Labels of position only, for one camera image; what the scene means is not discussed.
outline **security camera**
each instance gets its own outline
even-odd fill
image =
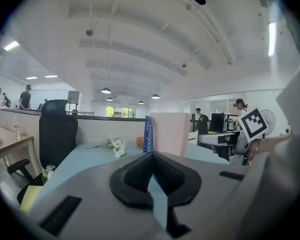
[[[88,29],[85,33],[88,37],[92,37],[92,35],[94,34],[94,32],[91,29]]]

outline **chair armrest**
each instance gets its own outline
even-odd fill
[[[17,170],[20,170],[20,168],[25,167],[26,165],[30,164],[30,161],[28,159],[22,159],[18,162],[15,162],[14,164],[10,165],[7,170],[9,174],[15,173]]]
[[[22,174],[25,176],[25,178],[31,182],[33,180],[32,176],[30,175],[30,173],[27,171],[26,169],[26,165],[30,164],[30,161],[28,159],[22,159],[18,162],[15,162],[14,164],[10,165],[7,168],[7,171],[9,174],[13,174],[16,171],[20,170],[22,172]]]

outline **black chair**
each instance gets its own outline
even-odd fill
[[[209,117],[207,117],[205,114],[202,114],[199,117],[199,122],[198,122],[199,135],[208,134],[208,121],[209,121]]]
[[[65,99],[54,99],[42,106],[39,120],[39,157],[44,169],[49,165],[57,168],[76,146],[78,121],[66,115],[66,104]],[[29,163],[28,159],[18,161],[8,167],[8,173],[12,174],[20,170],[29,181],[29,185],[43,186],[42,173],[33,178],[25,168]],[[20,204],[29,185],[17,195]]]

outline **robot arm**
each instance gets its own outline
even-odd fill
[[[247,150],[250,146],[243,130],[229,133],[203,134],[198,140],[202,144],[215,146],[220,158],[224,158],[232,165],[246,166],[248,164]]]

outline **bouquet of flowers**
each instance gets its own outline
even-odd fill
[[[54,173],[56,167],[52,164],[47,165],[45,170],[42,170],[42,182],[43,184],[45,184],[50,177],[52,176],[52,174]]]
[[[119,158],[126,154],[126,142],[119,139],[118,136],[110,135],[108,141],[106,142],[108,148],[112,148],[114,156]]]

